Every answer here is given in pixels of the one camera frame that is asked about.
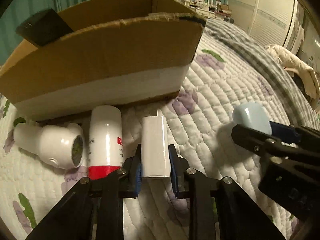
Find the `light blue small case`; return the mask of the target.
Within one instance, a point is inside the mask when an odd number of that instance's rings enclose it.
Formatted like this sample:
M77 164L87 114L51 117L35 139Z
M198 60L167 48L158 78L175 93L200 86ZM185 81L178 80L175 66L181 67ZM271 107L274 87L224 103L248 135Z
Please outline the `light blue small case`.
M272 134L269 118L263 107L257 102L248 102L236 106L233 110L233 121L247 128Z

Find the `white bottle red cap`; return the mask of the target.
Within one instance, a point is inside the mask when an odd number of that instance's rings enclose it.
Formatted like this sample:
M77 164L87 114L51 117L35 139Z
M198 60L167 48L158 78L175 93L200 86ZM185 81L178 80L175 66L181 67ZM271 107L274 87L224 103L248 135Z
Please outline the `white bottle red cap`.
M105 178L124 163L121 112L104 105L92 110L88 142L88 177Z

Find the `white rectangular power bank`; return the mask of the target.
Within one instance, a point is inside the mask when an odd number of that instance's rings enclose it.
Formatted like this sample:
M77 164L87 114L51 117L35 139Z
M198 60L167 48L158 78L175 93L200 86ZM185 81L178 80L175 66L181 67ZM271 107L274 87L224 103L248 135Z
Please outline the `white rectangular power bank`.
M169 159L167 120L162 115L142 119L142 177L168 178Z

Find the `black remote control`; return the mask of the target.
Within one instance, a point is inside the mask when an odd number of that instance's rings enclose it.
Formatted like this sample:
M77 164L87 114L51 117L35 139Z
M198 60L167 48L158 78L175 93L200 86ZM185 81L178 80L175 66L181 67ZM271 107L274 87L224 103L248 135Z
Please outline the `black remote control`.
M36 47L43 47L73 32L54 9L42 10L31 15L15 31Z

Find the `green checkered bed sheet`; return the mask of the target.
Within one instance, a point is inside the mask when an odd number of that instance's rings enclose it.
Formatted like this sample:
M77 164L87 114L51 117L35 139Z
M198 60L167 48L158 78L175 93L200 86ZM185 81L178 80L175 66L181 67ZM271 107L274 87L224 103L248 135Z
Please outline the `green checkered bed sheet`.
M206 31L218 42L234 51L249 63L274 89L292 124L318 125L318 118L303 93L280 64L236 25L220 20L208 20Z

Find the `cream puffy jacket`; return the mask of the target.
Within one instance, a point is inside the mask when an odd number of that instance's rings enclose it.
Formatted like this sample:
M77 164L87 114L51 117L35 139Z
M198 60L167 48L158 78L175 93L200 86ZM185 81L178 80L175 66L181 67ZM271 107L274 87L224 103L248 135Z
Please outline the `cream puffy jacket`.
M304 90L310 98L319 100L319 81L312 67L280 45L269 44L265 49L286 71L293 72L301 78Z

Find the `white hair dryer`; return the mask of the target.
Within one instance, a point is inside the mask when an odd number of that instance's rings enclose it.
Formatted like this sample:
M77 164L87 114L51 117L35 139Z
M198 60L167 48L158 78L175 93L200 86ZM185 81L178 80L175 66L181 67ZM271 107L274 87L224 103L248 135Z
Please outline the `white hair dryer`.
M44 163L64 170L79 167L85 153L82 128L74 123L66 127L19 123L13 137L18 147L37 155Z

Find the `white hanging towel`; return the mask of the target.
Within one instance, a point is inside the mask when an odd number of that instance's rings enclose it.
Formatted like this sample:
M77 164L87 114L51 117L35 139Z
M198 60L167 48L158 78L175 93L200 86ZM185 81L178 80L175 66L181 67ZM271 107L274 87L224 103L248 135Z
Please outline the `white hanging towel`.
M293 43L293 46L292 46L292 49L291 49L291 53L293 53L295 55L298 53L298 51L300 49L300 46L304 42L304 38L305 38L304 29L300 25L298 30L297 30L297 34L295 36L295 39L294 39L294 43Z

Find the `white louvered wardrobe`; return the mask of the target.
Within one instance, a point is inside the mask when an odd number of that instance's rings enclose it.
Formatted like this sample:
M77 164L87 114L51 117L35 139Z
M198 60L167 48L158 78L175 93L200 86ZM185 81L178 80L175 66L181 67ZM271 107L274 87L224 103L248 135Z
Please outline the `white louvered wardrobe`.
M228 0L234 24L260 45L288 44L297 14L296 0Z

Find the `white dressing table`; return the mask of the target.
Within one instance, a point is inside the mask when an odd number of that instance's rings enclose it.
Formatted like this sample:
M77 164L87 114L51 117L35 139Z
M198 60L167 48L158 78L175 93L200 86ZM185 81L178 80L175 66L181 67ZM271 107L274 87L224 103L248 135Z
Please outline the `white dressing table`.
M205 4L195 3L195 2L186 2L186 6L188 6L190 9L193 9L196 13L199 15L210 18L210 19L216 19L216 20L222 20L230 22L232 17L231 15L225 14L223 12L217 11L215 8L211 8Z

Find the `brown cardboard box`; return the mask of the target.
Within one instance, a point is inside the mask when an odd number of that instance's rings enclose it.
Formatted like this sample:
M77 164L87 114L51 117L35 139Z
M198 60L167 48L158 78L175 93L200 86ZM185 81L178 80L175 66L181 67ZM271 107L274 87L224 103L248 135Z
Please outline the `brown cardboard box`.
M72 33L23 38L1 66L1 93L35 121L174 98L206 20L175 0L90 0L58 15Z

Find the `large green curtain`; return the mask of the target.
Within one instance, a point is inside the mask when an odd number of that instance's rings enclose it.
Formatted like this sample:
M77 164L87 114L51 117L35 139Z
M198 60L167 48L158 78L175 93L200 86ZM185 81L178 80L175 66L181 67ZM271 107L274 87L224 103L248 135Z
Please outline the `large green curtain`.
M22 41L16 28L31 15L45 10L62 11L89 0L13 0L1 15L1 64L4 64Z

